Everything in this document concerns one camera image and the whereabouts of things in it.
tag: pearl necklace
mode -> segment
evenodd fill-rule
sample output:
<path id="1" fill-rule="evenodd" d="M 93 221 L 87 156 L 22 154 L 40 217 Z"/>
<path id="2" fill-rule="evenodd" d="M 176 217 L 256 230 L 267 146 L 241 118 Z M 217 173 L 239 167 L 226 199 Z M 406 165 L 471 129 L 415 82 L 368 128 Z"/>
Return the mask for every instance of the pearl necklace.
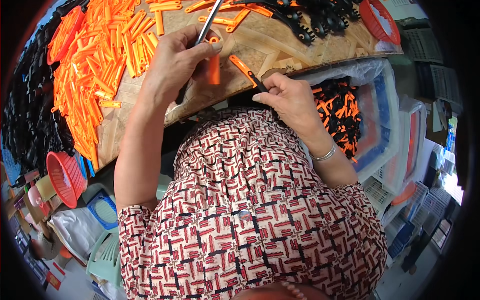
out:
<path id="1" fill-rule="evenodd" d="M 293 283 L 282 281 L 280 284 L 286 287 L 289 291 L 291 291 L 295 298 L 300 300 L 307 300 L 307 297 L 305 297 L 305 295 L 300 292 L 300 290 Z"/>

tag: bangle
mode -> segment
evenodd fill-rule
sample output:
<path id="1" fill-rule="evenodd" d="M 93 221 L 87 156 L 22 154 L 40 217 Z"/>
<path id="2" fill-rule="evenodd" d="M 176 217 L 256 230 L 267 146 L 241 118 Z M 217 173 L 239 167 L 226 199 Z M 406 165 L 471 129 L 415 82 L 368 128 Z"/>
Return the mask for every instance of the bangle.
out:
<path id="1" fill-rule="evenodd" d="M 321 160 L 326 160 L 326 159 L 329 159 L 332 157 L 333 153 L 335 153 L 335 150 L 336 150 L 336 147 L 335 147 L 335 142 L 333 143 L 332 145 L 332 149 L 330 149 L 330 151 L 328 151 L 327 154 L 325 154 L 324 156 L 322 157 L 314 157 L 310 151 L 308 152 L 308 154 L 310 154 L 310 157 L 316 161 L 321 161 Z"/>

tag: green plastic chair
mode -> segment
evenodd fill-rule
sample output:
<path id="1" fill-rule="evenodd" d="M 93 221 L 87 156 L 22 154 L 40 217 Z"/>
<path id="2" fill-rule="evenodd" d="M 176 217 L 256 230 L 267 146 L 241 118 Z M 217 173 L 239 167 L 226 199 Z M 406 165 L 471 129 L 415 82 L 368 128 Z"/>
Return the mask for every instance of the green plastic chair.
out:
<path id="1" fill-rule="evenodd" d="M 95 262 L 95 256 L 107 235 L 111 233 L 113 238 L 108 242 L 100 258 Z M 101 279 L 108 280 L 117 287 L 122 287 L 120 275 L 120 253 L 119 253 L 119 228 L 115 227 L 105 230 L 95 243 L 92 253 L 88 258 L 87 274 L 93 274 Z"/>

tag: person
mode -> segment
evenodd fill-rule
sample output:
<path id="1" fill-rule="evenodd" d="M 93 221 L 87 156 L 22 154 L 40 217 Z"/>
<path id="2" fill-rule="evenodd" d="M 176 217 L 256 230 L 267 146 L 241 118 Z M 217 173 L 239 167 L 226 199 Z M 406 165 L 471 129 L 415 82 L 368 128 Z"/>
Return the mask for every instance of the person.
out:
<path id="1" fill-rule="evenodd" d="M 49 261 L 60 254 L 63 244 L 55 232 L 48 228 L 44 222 L 39 222 L 39 225 L 42 231 L 38 233 L 37 240 L 32 239 L 28 246 L 28 251 L 35 260 L 43 258 Z"/>
<path id="2" fill-rule="evenodd" d="M 288 127 L 258 108 L 199 125 L 156 199 L 166 110 L 222 48 L 190 48 L 200 29 L 160 38 L 121 142 L 115 196 L 128 298 L 365 299 L 384 271 L 384 230 L 306 81 L 276 73 L 264 81 L 269 92 L 253 96 Z"/>

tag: red and white patterned shirt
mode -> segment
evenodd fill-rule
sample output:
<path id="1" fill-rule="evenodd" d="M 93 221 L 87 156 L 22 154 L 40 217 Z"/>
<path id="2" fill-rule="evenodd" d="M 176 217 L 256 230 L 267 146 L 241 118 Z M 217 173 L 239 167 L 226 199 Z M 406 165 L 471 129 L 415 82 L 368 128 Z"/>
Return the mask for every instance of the red and white patterned shirt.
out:
<path id="1" fill-rule="evenodd" d="M 227 300 L 302 282 L 364 299 L 384 271 L 384 230 L 359 184 L 328 188 L 267 110 L 224 110 L 180 146 L 156 209 L 118 214 L 129 299 Z"/>

